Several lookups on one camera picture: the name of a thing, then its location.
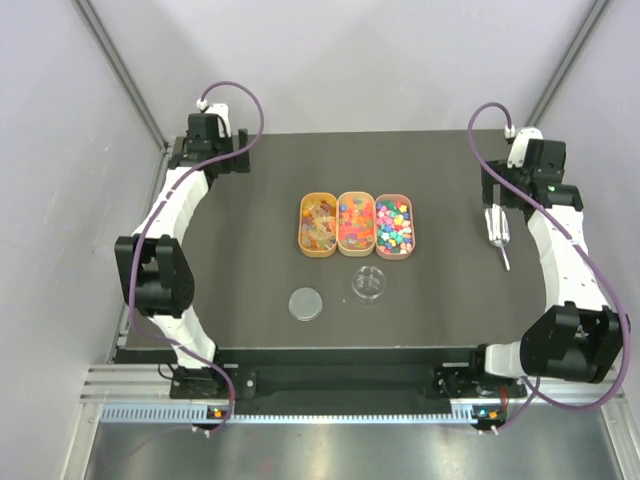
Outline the silver metal scoop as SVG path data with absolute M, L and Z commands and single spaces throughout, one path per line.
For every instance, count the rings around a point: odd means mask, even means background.
M 505 270 L 510 271 L 506 247 L 511 237 L 506 213 L 500 205 L 492 204 L 484 210 L 484 215 L 489 242 L 499 250 Z

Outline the orange tray yellow gummies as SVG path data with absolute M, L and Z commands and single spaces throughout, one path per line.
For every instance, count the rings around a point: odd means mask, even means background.
M 326 258 L 337 248 L 337 199 L 327 192 L 311 192 L 300 202 L 297 241 L 311 258 Z

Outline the pink tray colourful candies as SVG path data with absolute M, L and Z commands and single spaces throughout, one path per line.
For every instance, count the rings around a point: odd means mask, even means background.
M 375 200 L 376 253 L 386 260 L 408 258 L 416 246 L 411 201 L 403 194 L 382 194 Z

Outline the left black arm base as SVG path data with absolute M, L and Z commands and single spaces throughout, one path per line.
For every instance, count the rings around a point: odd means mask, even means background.
M 169 397 L 176 400 L 222 400 L 230 398 L 227 382 L 210 368 L 187 369 L 159 365 L 158 375 L 169 381 Z

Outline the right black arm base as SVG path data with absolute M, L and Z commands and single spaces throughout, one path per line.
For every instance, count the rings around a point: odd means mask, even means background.
M 527 395 L 515 379 L 485 371 L 486 345 L 472 349 L 466 362 L 444 363 L 434 368 L 434 389 L 440 396 L 458 398 L 520 399 Z

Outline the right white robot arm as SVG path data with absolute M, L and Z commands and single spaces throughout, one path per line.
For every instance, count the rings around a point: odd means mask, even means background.
M 485 210 L 520 210 L 536 245 L 545 286 L 545 311 L 518 341 L 490 344 L 484 361 L 467 370 L 469 388 L 487 396 L 504 378 L 549 377 L 599 383 L 620 353 L 620 319 L 582 259 L 584 204 L 564 183 L 566 145 L 523 129 L 504 160 L 481 174 Z

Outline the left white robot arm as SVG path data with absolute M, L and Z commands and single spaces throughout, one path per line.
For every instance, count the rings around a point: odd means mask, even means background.
M 199 203 L 223 174 L 248 173 L 247 153 L 233 155 L 198 171 L 190 169 L 248 144 L 248 132 L 232 135 L 229 107 L 218 103 L 188 116 L 187 130 L 176 139 L 164 183 L 151 210 L 129 236 L 116 240 L 114 253 L 123 296 L 171 344 L 177 364 L 194 370 L 192 384 L 205 396 L 226 387 L 225 370 L 213 362 L 216 344 L 205 333 L 193 307 L 195 279 L 182 241 Z

